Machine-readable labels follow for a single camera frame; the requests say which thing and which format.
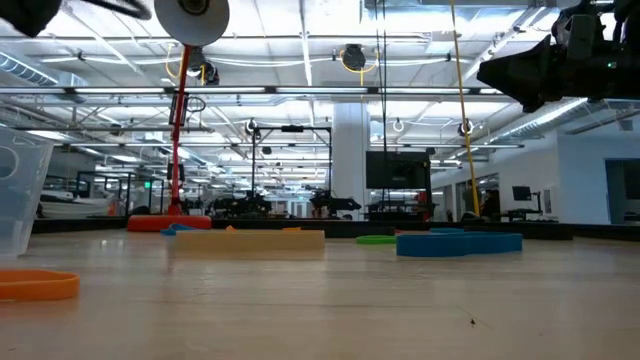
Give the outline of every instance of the green ring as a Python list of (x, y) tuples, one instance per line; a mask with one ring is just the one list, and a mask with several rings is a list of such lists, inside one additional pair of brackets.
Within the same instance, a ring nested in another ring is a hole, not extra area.
[(356, 238), (356, 244), (374, 245), (374, 244), (395, 244), (396, 237), (389, 235), (367, 235), (358, 236)]

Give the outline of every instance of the monitor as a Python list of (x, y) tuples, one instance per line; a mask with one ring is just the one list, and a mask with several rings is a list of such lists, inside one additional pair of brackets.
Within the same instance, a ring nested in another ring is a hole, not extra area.
[(367, 189), (431, 188), (429, 154), (367, 151)]
[(514, 186), (513, 200), (515, 201), (531, 201), (531, 188), (528, 186)]

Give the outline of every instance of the red pole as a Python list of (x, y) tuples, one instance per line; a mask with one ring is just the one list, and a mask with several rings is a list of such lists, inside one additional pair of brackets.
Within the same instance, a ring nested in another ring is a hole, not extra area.
[(180, 66), (180, 87), (178, 88), (178, 102), (176, 105), (175, 118), (173, 121), (173, 132), (171, 137), (173, 140), (173, 176), (171, 184), (171, 204), (169, 205), (169, 215), (180, 215), (180, 168), (178, 166), (178, 147), (180, 145), (180, 123), (182, 122), (182, 109), (184, 105), (184, 87), (187, 82), (187, 68), (189, 67), (189, 55), (191, 47), (184, 46), (182, 53), (182, 65)]

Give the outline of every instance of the white pillar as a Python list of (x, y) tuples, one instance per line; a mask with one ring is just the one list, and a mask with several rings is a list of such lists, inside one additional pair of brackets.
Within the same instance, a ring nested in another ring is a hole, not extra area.
[(367, 105), (337, 103), (333, 108), (333, 173), (331, 189), (334, 197), (352, 197), (362, 206), (359, 211), (341, 211), (338, 216), (351, 214), (354, 221), (364, 220), (369, 192), (365, 186), (365, 153), (369, 149)]

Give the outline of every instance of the red base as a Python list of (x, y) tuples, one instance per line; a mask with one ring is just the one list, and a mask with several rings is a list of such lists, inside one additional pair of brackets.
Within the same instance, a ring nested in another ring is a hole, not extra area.
[(171, 224), (180, 224), (196, 229), (210, 230), (211, 218), (208, 216), (186, 215), (134, 215), (129, 218), (127, 231), (158, 232), (160, 230), (168, 229)]

